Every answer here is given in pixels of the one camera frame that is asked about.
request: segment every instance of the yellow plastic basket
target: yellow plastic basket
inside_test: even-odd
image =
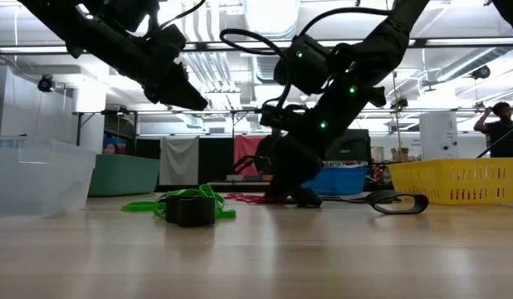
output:
[[[439,204],[513,203],[513,158],[391,164],[396,191]]]

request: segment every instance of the transparent storage container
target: transparent storage container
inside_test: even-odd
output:
[[[0,217],[85,207],[96,153],[55,140],[0,136]]]

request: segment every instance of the green resistance band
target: green resistance band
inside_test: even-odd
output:
[[[213,188],[207,184],[199,186],[199,189],[185,189],[167,192],[154,202],[140,201],[127,203],[124,207],[122,207],[122,211],[135,213],[153,212],[157,217],[165,218],[166,204],[160,203],[159,201],[170,196],[212,197],[216,200],[216,219],[233,219],[237,217],[237,212],[235,210],[224,210],[225,199],[222,197],[222,195],[215,193]]]

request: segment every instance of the red curtain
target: red curtain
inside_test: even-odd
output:
[[[242,135],[234,138],[234,163],[245,155],[253,155],[257,151],[258,143],[263,137],[245,137]],[[254,164],[244,169],[241,175],[257,175],[258,171]]]

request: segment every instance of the person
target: person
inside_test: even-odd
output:
[[[267,159],[270,158],[271,149],[277,140],[281,138],[282,131],[277,128],[271,128],[271,134],[262,139],[256,148],[255,152],[255,167],[260,175],[269,173],[269,169],[266,169]]]
[[[104,154],[118,154],[118,145],[109,143],[104,149]]]
[[[500,120],[486,124],[486,119],[491,112],[498,116]],[[488,135],[490,145],[497,142],[500,138],[513,130],[510,105],[505,102],[500,102],[492,108],[488,107],[484,115],[474,125],[474,130]],[[513,158],[513,132],[491,148],[491,157]]]

